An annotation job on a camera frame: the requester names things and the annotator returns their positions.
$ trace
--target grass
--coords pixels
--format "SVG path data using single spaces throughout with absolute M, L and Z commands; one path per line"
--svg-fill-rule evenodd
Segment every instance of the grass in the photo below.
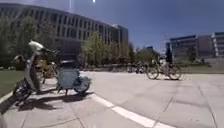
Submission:
M 0 97 L 8 94 L 15 87 L 15 83 L 23 78 L 22 71 L 0 71 Z
M 192 74 L 224 74 L 224 68 L 221 67 L 207 67 L 207 66 L 193 66 L 182 68 L 184 73 Z

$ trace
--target bicycle wheel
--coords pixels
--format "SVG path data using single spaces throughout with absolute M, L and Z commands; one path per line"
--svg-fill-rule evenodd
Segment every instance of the bicycle wheel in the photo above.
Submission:
M 169 68 L 169 78 L 171 80 L 179 80 L 182 75 L 181 69 L 178 66 L 171 66 Z
M 150 67 L 146 69 L 146 75 L 149 79 L 157 79 L 159 76 L 159 70 L 157 67 Z

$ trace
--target kickstand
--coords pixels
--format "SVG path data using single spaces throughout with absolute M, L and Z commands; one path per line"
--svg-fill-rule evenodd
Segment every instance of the kickstand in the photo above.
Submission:
M 68 89 L 65 90 L 65 96 L 67 96 L 67 94 L 68 94 Z
M 58 90 L 58 93 L 62 90 L 62 87 L 60 86 L 60 85 L 58 85 L 57 87 L 56 87 L 56 89 Z

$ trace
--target cyclist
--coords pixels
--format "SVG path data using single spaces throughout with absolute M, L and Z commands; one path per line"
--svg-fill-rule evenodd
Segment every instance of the cyclist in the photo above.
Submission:
M 164 59 L 164 60 L 161 60 L 163 62 L 160 62 L 162 64 L 161 69 L 164 72 L 164 74 L 166 76 L 168 76 L 169 75 L 169 71 L 168 71 L 169 65 L 173 63 L 172 52 L 169 47 L 166 48 L 166 55 L 162 59 Z

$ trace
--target pavement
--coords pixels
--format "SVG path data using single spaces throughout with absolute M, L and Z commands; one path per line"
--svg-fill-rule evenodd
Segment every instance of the pavement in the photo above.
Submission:
M 4 115 L 8 128 L 224 128 L 224 75 L 183 75 L 179 81 L 144 74 L 85 72 L 85 96 L 53 89 L 32 95 Z

